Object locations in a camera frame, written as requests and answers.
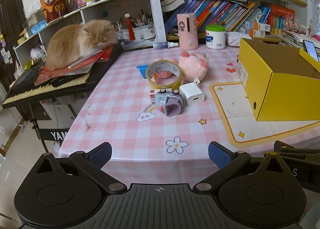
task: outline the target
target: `cloud print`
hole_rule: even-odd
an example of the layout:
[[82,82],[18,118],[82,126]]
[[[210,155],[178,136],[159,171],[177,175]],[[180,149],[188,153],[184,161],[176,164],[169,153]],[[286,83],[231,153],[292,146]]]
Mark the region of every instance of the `cloud print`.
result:
[[148,120],[152,120],[156,117],[156,115],[154,113],[151,112],[142,112],[139,114],[139,116],[137,117],[137,122],[143,122],[143,121],[148,121]]

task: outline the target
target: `pink dispenser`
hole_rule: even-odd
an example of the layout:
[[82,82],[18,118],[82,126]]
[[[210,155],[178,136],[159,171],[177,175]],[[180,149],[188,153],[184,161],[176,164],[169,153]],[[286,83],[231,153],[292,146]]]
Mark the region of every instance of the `pink dispenser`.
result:
[[182,13],[177,14],[179,46],[183,50],[198,48],[198,30],[196,14]]

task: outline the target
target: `tape roll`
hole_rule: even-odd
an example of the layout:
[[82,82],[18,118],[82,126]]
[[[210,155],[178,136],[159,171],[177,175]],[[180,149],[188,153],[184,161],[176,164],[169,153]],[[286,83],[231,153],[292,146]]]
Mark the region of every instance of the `tape roll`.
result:
[[[168,85],[158,85],[151,80],[152,76],[160,71],[168,71],[177,77],[177,80]],[[146,77],[152,89],[171,88],[172,90],[179,89],[181,86],[182,70],[178,65],[168,60],[155,61],[146,69]]]

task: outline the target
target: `white jar with green lid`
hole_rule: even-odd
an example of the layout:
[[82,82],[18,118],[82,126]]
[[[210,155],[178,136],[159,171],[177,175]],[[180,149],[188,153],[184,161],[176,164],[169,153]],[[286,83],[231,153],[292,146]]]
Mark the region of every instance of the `white jar with green lid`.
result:
[[226,47],[226,27],[207,25],[205,27],[205,43],[211,49],[224,49]]

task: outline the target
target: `red tassel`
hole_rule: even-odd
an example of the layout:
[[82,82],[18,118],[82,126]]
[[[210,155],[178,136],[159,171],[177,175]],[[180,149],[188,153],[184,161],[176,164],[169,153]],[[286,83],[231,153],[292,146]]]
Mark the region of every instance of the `red tassel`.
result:
[[127,22],[127,26],[128,26],[129,40],[135,40],[133,28],[132,28],[131,21],[130,21],[130,14],[127,13],[124,16],[126,17],[126,22]]

